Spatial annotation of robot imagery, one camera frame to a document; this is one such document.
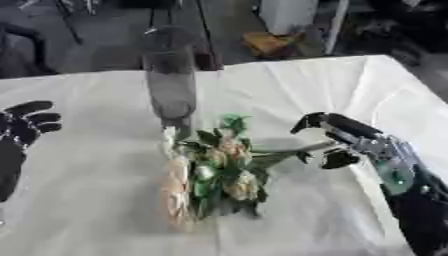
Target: metal stand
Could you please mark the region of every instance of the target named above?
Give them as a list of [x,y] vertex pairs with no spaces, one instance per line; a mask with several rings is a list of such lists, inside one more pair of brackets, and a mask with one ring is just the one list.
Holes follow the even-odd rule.
[[70,34],[72,35],[73,39],[77,44],[82,44],[82,39],[79,37],[78,33],[76,32],[73,25],[68,20],[70,16],[70,11],[67,9],[67,6],[61,1],[61,0],[53,0],[54,5],[59,11],[59,14],[61,14],[62,20],[65,23],[65,26],[69,30]]

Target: white sheet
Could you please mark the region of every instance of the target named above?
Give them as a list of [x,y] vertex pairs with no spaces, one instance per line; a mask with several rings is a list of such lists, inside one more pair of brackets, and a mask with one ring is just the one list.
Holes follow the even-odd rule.
[[[410,141],[448,179],[448,108],[387,57],[243,64],[197,81],[198,127],[247,114],[260,146],[286,147],[322,139],[288,134],[304,114],[339,112]],[[263,219],[176,232],[160,212],[161,134],[142,72],[0,81],[2,108],[39,99],[55,101],[64,129],[30,149],[0,255],[412,255],[367,165],[321,171],[290,160],[272,170]]]

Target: artificial flower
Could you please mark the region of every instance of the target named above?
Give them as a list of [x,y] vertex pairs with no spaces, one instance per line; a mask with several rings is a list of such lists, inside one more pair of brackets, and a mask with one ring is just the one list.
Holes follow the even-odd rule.
[[227,155],[215,148],[207,151],[207,158],[210,159],[211,164],[216,168],[222,168],[227,164]]
[[246,170],[240,173],[232,185],[224,187],[224,191],[237,201],[257,199],[259,189],[257,177]]

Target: white flower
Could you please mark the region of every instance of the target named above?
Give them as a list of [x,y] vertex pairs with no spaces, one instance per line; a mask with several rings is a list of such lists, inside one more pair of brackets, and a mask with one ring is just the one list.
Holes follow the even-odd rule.
[[232,157],[240,157],[245,152],[243,143],[232,137],[222,137],[218,149]]
[[257,177],[249,171],[242,171],[235,183],[224,187],[224,191],[238,201],[257,199],[259,189]]

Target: concrete floor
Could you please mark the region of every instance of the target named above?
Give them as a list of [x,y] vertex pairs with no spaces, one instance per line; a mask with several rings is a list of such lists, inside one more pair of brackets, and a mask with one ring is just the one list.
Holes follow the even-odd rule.
[[[220,52],[223,64],[256,61],[248,49],[241,44],[241,35],[244,32],[264,31],[261,22],[251,12],[251,7],[256,1],[204,1],[210,30],[213,32],[216,48]],[[123,10],[110,4],[102,6],[96,16],[88,15],[84,10],[78,10],[72,22],[83,37],[84,44],[77,45],[67,32],[50,0],[42,0],[39,5],[25,11],[18,10],[11,4],[12,2],[15,0],[1,1],[0,17],[40,30],[48,39],[48,62],[59,72],[77,73],[138,68],[135,37],[148,27],[148,10]],[[201,24],[194,1],[184,0],[184,2],[186,7],[175,14],[175,22],[197,32],[198,41],[202,41],[199,44],[203,44],[204,35],[200,31]],[[165,22],[165,19],[164,15],[156,16],[156,24]],[[19,48],[29,48],[29,45],[22,41],[16,42]],[[448,102],[448,55],[426,55],[422,66],[412,68],[410,71]]]

